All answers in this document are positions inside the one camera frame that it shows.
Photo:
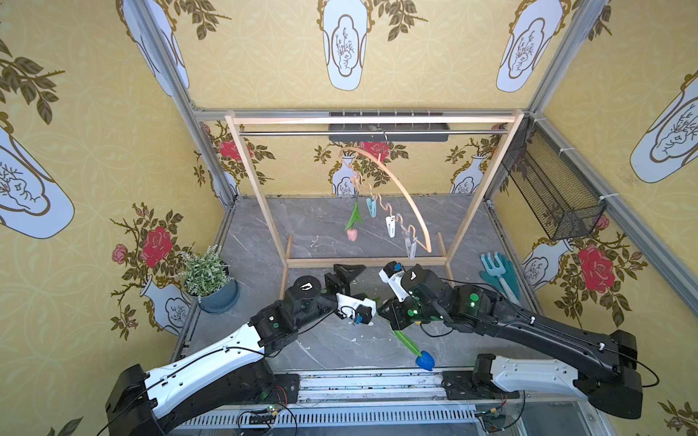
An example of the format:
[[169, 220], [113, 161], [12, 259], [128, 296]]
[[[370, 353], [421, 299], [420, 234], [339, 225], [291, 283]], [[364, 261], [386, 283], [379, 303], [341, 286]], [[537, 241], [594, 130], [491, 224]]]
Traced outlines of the pink artificial tulip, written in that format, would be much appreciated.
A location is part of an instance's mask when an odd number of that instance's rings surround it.
[[348, 240], [354, 243], [358, 238], [358, 230], [356, 228], [356, 223], [364, 222], [359, 206], [361, 175], [358, 174], [358, 172], [354, 171], [352, 177], [350, 178], [350, 181], [352, 182], [356, 194], [354, 195], [354, 208], [345, 227], [345, 232]]

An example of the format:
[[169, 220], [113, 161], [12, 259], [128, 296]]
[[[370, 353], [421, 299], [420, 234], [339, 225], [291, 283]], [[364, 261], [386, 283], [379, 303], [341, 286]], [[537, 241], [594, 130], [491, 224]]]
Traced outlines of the blue artificial tulip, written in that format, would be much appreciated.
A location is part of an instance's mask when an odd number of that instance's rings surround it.
[[434, 370], [434, 367], [436, 366], [436, 360], [434, 357], [429, 354], [427, 351], [422, 351], [419, 349], [419, 347], [414, 343], [412, 339], [410, 339], [404, 332], [402, 331], [395, 331], [392, 330], [392, 333], [400, 341], [402, 345], [405, 345], [405, 347], [414, 354], [416, 357], [416, 365], [428, 372], [432, 372]]

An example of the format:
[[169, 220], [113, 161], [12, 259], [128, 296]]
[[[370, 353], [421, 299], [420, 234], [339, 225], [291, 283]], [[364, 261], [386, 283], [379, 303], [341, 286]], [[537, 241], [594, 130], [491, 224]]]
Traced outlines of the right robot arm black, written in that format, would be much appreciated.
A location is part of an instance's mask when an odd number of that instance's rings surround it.
[[461, 334], [521, 344], [575, 368], [572, 385], [594, 408], [627, 420], [641, 417], [646, 386], [630, 332], [577, 329], [528, 311], [495, 290], [474, 283], [452, 287], [421, 265], [405, 269], [391, 262], [379, 276], [394, 293], [378, 310], [393, 331], [441, 322]]

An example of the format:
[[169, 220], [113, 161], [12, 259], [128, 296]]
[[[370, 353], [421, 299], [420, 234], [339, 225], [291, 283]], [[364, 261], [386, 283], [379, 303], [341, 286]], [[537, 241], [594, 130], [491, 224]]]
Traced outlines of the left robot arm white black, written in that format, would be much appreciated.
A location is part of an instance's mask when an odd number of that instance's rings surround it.
[[370, 323], [374, 301], [351, 295], [352, 281], [364, 270], [363, 265], [334, 265], [323, 281], [301, 276], [283, 299], [205, 349], [148, 372], [139, 364], [127, 368], [105, 404], [105, 431], [166, 435], [220, 406], [269, 396], [277, 381], [267, 361], [299, 335], [333, 314]]

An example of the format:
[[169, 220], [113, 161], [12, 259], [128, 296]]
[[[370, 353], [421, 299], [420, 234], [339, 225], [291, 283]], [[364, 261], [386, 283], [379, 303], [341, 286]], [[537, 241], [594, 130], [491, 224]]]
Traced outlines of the potted green plant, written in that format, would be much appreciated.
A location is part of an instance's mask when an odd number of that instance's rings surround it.
[[239, 285], [221, 257], [219, 245], [209, 246], [203, 254], [181, 253], [180, 258], [185, 291], [203, 312], [222, 314], [237, 303]]

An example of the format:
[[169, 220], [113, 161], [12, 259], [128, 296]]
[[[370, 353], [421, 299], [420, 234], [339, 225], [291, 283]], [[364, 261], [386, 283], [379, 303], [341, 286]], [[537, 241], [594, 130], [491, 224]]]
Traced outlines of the black vent panel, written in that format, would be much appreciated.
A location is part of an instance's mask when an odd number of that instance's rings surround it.
[[[407, 131], [407, 130], [451, 130], [449, 124], [447, 123], [407, 123], [407, 124], [397, 124], [397, 123], [382, 123], [382, 124], [344, 124], [344, 125], [329, 125], [328, 131], [359, 131], [359, 130], [370, 130], [370, 131]], [[329, 136], [329, 139], [333, 142], [338, 143], [354, 143], [354, 142], [446, 142], [449, 136], [442, 134], [441, 136]]]

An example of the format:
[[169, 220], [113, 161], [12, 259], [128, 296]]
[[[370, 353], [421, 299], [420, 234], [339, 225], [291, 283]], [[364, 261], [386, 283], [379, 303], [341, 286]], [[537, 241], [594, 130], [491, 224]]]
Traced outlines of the metal rack rod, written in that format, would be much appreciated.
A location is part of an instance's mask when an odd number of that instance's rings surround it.
[[359, 130], [359, 131], [301, 131], [301, 132], [243, 132], [241, 136], [245, 137], [264, 137], [264, 136], [456, 136], [457, 134], [495, 134], [496, 136], [501, 136], [501, 134], [508, 134], [507, 130], [407, 130], [407, 131], [370, 131], [370, 130]]

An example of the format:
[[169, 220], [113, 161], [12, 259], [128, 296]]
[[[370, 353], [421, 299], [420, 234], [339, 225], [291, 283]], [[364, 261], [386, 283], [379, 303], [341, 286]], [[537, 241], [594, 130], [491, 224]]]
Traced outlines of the metal base rail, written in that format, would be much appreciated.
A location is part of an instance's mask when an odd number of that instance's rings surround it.
[[[303, 428], [470, 424], [481, 435], [605, 435], [603, 420], [574, 397], [544, 392], [475, 389], [467, 368], [308, 371], [276, 374], [269, 396], [229, 403], [175, 428], [176, 432], [237, 430], [243, 411], [281, 403]], [[294, 430], [284, 412], [274, 430]]]

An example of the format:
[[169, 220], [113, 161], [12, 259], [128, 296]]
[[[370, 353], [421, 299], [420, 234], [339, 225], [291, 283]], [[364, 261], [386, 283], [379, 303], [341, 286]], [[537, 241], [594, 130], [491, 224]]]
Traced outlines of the wooden clothes rack frame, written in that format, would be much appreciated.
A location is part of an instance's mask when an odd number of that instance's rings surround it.
[[[281, 292], [280, 296], [283, 298], [285, 296], [285, 289], [288, 280], [288, 273], [291, 269], [319, 269], [328, 268], [333, 266], [335, 263], [340, 263], [340, 265], [364, 265], [366, 267], [379, 267], [384, 266], [391, 259], [388, 257], [365, 257], [365, 258], [293, 258], [291, 257], [293, 250], [293, 236], [292, 234], [288, 236], [286, 247], [282, 246], [281, 236], [276, 228], [276, 223], [274, 222], [274, 217], [271, 213], [271, 209], [267, 202], [266, 196], [262, 193], [261, 183], [259, 182], [258, 176], [256, 174], [256, 169], [252, 163], [252, 159], [249, 155], [249, 151], [242, 139], [242, 134], [240, 133], [240, 125], [412, 125], [413, 123], [422, 123], [426, 125], [433, 125], [439, 123], [445, 124], [458, 124], [458, 125], [470, 125], [470, 124], [506, 124], [507, 128], [505, 130], [494, 130], [490, 134], [499, 134], [504, 136], [500, 140], [498, 148], [494, 150], [493, 157], [485, 175], [474, 193], [474, 197], [471, 200], [468, 211], [463, 219], [459, 230], [456, 233], [453, 244], [450, 246], [449, 250], [445, 250], [445, 243], [441, 233], [437, 233], [438, 248], [440, 249], [440, 256], [427, 256], [427, 257], [403, 257], [396, 258], [398, 263], [402, 263], [404, 266], [416, 265], [420, 263], [423, 266], [439, 266], [445, 268], [447, 274], [447, 279], [454, 279], [454, 274], [452, 271], [452, 261], [456, 257], [456, 253], [463, 241], [474, 217], [476, 216], [477, 210], [481, 203], [485, 201], [485, 194], [490, 188], [494, 177], [496, 176], [497, 170], [501, 167], [503, 159], [506, 152], [510, 148], [516, 133], [521, 126], [521, 123], [525, 119], [525, 113], [521, 109], [516, 109], [509, 114], [495, 114], [494, 116], [488, 116], [487, 114], [481, 114], [477, 111], [473, 114], [466, 114], [465, 116], [364, 116], [360, 113], [360, 116], [313, 116], [313, 117], [302, 117], [302, 116], [292, 116], [292, 117], [243, 117], [238, 116], [234, 111], [230, 110], [225, 114], [225, 121], [229, 126], [230, 132], [233, 136], [234, 143], [236, 144], [238, 153], [241, 156], [243, 165], [245, 167], [245, 172], [248, 175], [250, 184], [252, 185], [254, 196], [261, 208], [263, 217], [272, 236], [274, 246], [276, 247], [277, 253], [280, 257], [283, 272], [281, 275]], [[414, 241], [415, 245], [421, 246], [429, 254], [433, 252], [431, 234], [426, 225], [426, 221], [423, 218], [421, 211], [414, 202], [411, 194], [407, 191], [405, 186], [399, 180], [399, 178], [388, 168], [380, 158], [373, 156], [367, 150], [359, 147], [344, 147], [340, 151], [339, 160], [340, 164], [344, 165], [342, 161], [344, 152], [353, 152], [354, 154], [359, 154], [364, 156], [367, 160], [373, 162], [376, 167], [383, 173], [387, 174], [390, 180], [397, 186], [402, 196], [405, 198], [407, 203], [410, 205], [416, 219], [420, 225], [423, 233], [423, 241], [421, 241], [416, 235], [416, 229], [414, 225], [404, 226], [404, 218], [394, 212], [392, 205], [390, 203], [382, 203], [381, 194], [375, 194], [373, 192], [373, 187], [368, 185], [364, 178], [354, 170], [352, 165], [345, 165], [352, 171], [352, 176], [349, 180], [356, 191], [356, 194], [361, 194], [361, 188], [369, 190], [371, 198], [377, 199], [380, 207], [387, 211], [389, 216], [394, 215], [394, 220], [391, 223], [399, 223], [405, 229], [405, 232], [410, 232], [410, 237]]]

